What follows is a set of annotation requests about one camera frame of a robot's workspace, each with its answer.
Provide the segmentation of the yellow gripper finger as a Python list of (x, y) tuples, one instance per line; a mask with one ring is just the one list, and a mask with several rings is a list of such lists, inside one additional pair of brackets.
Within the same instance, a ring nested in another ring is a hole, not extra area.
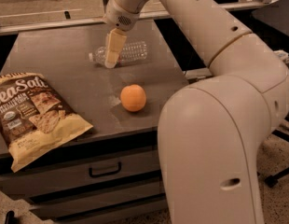
[(111, 30), (106, 36), (104, 65), (114, 68), (120, 52), (126, 43), (126, 33), (118, 28)]

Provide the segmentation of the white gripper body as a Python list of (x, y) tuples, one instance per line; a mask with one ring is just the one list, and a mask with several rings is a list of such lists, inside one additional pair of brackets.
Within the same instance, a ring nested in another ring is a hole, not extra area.
[(109, 0), (103, 15), (103, 21), (122, 31), (131, 30), (139, 19), (139, 13), (131, 13), (122, 8), (116, 0)]

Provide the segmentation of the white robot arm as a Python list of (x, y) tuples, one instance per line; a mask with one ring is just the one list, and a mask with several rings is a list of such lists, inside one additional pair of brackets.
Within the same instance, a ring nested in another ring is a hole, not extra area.
[[(109, 0), (104, 20), (129, 31), (147, 1)], [(212, 74), (160, 113), (172, 224), (264, 224), (256, 157), (289, 112), (289, 68), (214, 0), (159, 1)]]

